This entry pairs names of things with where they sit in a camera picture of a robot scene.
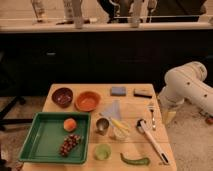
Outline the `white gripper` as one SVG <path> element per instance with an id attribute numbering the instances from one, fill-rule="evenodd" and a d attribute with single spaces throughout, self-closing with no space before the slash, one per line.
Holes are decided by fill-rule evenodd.
<path id="1" fill-rule="evenodd" d="M 162 101 L 162 121 L 165 125 L 169 124 L 176 115 L 177 105 L 173 102 Z"/>

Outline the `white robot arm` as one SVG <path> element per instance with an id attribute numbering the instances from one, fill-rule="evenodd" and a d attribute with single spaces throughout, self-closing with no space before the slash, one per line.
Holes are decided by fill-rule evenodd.
<path id="1" fill-rule="evenodd" d="M 213 87 L 204 83 L 206 77 L 206 67 L 197 61 L 166 72 L 165 86 L 158 95 L 164 124 L 172 121 L 186 99 L 198 106 L 203 114 L 213 117 Z"/>

